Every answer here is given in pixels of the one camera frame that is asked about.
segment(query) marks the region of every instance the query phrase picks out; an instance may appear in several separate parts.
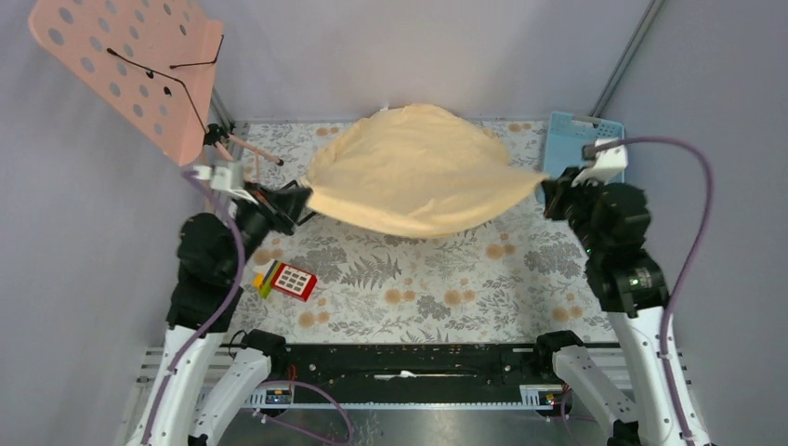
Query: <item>wall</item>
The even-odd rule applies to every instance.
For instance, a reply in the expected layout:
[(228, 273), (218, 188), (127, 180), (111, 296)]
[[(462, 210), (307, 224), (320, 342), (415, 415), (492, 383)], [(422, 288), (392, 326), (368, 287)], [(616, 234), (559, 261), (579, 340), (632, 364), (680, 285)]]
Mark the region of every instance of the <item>wall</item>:
[(0, 4), (0, 444), (108, 445), (202, 200)]
[[(788, 239), (788, 3), (666, 2), (605, 116), (629, 135), (673, 135), (711, 158), (711, 227), (676, 315), (679, 344), (717, 444), (784, 444)], [(649, 247), (675, 280), (700, 219), (686, 154), (632, 147)]]
[(588, 113), (649, 0), (235, 0), (217, 89), (241, 120), (355, 120), (411, 102), (465, 117)]

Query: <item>fern print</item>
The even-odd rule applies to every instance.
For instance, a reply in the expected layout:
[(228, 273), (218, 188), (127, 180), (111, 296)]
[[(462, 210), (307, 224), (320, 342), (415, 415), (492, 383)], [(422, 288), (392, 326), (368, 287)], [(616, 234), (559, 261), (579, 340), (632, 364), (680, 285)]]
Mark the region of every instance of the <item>fern print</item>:
[(376, 285), (383, 288), (383, 283), (389, 279), (397, 279), (397, 274), (402, 274), (398, 260), (391, 260), (391, 255), (384, 260), (382, 257), (372, 255), (372, 258), (359, 258), (353, 262), (348, 272), (342, 277), (341, 283), (345, 285), (373, 289)]

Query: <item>perforated board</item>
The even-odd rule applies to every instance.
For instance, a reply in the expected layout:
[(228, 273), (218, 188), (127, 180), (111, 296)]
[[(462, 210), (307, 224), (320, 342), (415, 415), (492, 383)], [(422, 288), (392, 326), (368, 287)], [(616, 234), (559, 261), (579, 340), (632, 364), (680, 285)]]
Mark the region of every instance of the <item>perforated board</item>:
[(216, 65), (169, 68), (212, 60), (218, 51), (223, 24), (196, 0), (39, 0), (28, 25), (40, 46), (165, 155), (179, 165), (199, 155), (204, 130), (184, 87), (107, 52), (183, 81), (207, 124)]

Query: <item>yellow fabric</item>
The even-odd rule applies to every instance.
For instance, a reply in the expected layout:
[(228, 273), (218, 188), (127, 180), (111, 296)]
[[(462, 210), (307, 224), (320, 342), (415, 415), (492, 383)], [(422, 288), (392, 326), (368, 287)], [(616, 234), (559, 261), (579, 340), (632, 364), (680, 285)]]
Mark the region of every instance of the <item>yellow fabric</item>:
[(361, 119), (320, 149), (305, 185), (309, 207), (402, 237), (440, 237), (503, 214), (546, 175), (509, 167), (506, 147), (432, 105)]

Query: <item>white wall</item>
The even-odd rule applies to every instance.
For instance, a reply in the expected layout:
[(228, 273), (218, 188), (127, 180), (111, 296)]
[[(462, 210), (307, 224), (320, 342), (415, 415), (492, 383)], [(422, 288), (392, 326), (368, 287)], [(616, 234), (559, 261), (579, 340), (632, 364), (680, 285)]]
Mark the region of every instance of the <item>white wall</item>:
[(226, 24), (217, 89), (241, 120), (588, 113), (649, 0), (203, 1)]
[(0, 4), (0, 444), (112, 444), (202, 201)]
[[(605, 117), (709, 155), (711, 227), (676, 315), (715, 443), (785, 444), (788, 3), (666, 2)], [(692, 159), (632, 147), (628, 178), (654, 214), (649, 248), (673, 282), (700, 219)]]

